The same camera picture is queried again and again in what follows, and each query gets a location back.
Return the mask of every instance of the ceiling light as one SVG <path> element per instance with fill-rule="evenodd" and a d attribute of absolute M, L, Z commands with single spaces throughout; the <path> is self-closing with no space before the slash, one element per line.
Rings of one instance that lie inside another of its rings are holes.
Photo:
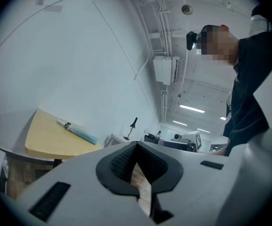
<path fill-rule="evenodd" d="M 178 122 L 178 121 L 173 121 L 174 123 L 178 123 L 178 124 L 181 124 L 181 125 L 183 125 L 183 126 L 187 126 L 186 124 L 183 124 L 183 123 L 181 123 L 181 122 Z"/>
<path fill-rule="evenodd" d="M 201 112 L 201 113 L 205 112 L 205 111 L 202 111 L 202 110 L 199 110 L 199 109 L 196 109 L 196 108 L 192 108 L 192 107 L 189 107 L 189 106 L 185 106 L 185 105 L 180 105 L 180 107 L 182 107 L 184 109 L 189 109 L 189 110 L 192 110 L 192 111 Z"/>
<path fill-rule="evenodd" d="M 199 129 L 199 128 L 197 128 L 197 129 L 202 130 L 202 129 Z M 202 131 L 210 133 L 210 131 L 208 131 L 208 130 L 202 130 Z"/>

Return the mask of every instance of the sleeve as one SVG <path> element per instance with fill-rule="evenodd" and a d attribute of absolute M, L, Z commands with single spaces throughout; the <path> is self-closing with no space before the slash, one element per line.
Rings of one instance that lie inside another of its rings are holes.
<path fill-rule="evenodd" d="M 226 125 L 224 128 L 223 136 L 228 137 L 230 132 L 233 129 L 233 123 L 231 119 L 231 99 L 232 99 L 232 92 L 230 91 L 228 98 L 227 98 L 227 105 L 226 105 Z"/>
<path fill-rule="evenodd" d="M 272 32 L 251 38 L 247 58 L 247 93 L 253 94 L 272 71 Z"/>

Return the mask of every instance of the black hair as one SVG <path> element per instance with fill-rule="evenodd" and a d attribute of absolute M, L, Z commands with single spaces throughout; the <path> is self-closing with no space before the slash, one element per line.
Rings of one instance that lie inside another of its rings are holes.
<path fill-rule="evenodd" d="M 219 31 L 221 27 L 217 25 L 205 25 L 201 32 L 197 36 L 196 47 L 201 50 L 202 55 L 207 54 L 208 38 L 212 35 L 212 32 Z"/>

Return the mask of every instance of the yellow desk surface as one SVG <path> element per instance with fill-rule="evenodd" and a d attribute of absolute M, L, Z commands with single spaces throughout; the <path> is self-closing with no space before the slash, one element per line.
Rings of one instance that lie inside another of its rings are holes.
<path fill-rule="evenodd" d="M 80 138 L 57 123 L 57 117 L 38 109 L 25 142 L 25 151 L 32 156 L 69 159 L 102 149 L 100 145 Z"/>

